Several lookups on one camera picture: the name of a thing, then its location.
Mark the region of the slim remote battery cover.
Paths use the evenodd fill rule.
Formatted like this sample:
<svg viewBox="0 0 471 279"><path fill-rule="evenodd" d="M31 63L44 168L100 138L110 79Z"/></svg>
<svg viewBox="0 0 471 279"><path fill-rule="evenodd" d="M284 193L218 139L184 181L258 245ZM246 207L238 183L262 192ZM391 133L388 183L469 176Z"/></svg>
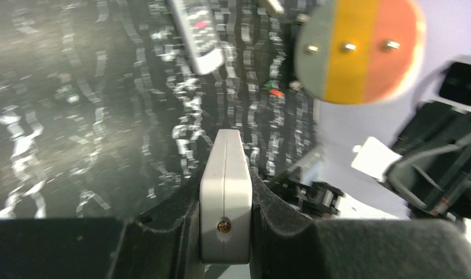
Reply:
<svg viewBox="0 0 471 279"><path fill-rule="evenodd" d="M387 169L402 156L375 137L368 137L362 145L352 149L355 158L351 167L382 183L386 179Z"/></svg>

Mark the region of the slim white remote control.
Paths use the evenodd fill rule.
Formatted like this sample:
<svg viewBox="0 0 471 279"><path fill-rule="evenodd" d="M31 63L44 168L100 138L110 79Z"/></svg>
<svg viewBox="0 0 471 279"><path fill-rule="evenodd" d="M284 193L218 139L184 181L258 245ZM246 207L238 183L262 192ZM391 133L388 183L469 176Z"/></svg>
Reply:
<svg viewBox="0 0 471 279"><path fill-rule="evenodd" d="M217 132L199 190L201 261L247 264L250 256L252 181L240 132Z"/></svg>

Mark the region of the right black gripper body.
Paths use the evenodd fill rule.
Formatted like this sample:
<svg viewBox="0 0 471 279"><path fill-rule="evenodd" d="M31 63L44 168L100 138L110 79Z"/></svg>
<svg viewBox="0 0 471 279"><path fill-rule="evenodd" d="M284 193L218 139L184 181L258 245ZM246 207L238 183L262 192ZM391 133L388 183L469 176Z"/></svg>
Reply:
<svg viewBox="0 0 471 279"><path fill-rule="evenodd" d="M391 149L391 190L416 217L471 219L471 112L425 103Z"/></svg>

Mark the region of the green black battery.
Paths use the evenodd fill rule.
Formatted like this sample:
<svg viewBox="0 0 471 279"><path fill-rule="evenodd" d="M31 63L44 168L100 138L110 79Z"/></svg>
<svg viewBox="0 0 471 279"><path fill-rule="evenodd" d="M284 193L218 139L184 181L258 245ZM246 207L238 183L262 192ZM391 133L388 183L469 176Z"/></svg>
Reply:
<svg viewBox="0 0 471 279"><path fill-rule="evenodd" d="M279 83L276 80L269 80L263 85L263 87L267 90L278 89Z"/></svg>

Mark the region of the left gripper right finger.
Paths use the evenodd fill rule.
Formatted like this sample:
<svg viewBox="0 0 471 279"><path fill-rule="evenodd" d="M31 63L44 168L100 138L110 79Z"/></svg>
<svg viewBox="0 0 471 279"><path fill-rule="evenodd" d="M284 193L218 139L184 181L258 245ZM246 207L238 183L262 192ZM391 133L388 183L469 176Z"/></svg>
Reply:
<svg viewBox="0 0 471 279"><path fill-rule="evenodd" d="M252 278L471 278L471 243L449 222L314 220L251 180Z"/></svg>

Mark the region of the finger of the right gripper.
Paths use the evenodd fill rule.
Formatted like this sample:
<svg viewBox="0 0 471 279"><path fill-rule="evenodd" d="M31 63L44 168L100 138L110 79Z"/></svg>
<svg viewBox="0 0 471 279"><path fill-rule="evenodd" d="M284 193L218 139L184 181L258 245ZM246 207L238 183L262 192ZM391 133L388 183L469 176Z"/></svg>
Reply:
<svg viewBox="0 0 471 279"><path fill-rule="evenodd" d="M415 208L449 208L471 198L471 131L440 134L404 151L388 168L386 186Z"/></svg>

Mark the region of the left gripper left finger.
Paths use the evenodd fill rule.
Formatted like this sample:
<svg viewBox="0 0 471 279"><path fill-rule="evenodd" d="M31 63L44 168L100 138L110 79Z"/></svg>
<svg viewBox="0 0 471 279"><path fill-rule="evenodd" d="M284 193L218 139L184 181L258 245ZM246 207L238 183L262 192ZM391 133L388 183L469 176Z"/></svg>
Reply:
<svg viewBox="0 0 471 279"><path fill-rule="evenodd" d="M0 278L203 278L201 176L134 219L0 220Z"/></svg>

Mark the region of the grey remote control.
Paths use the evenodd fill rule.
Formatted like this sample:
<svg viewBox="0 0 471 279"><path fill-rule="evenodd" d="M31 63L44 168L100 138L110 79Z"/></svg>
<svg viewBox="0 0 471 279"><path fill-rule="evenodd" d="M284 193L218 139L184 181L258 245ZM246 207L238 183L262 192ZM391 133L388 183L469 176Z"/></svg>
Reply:
<svg viewBox="0 0 471 279"><path fill-rule="evenodd" d="M207 75L224 63L223 50L208 1L168 0L192 70Z"/></svg>

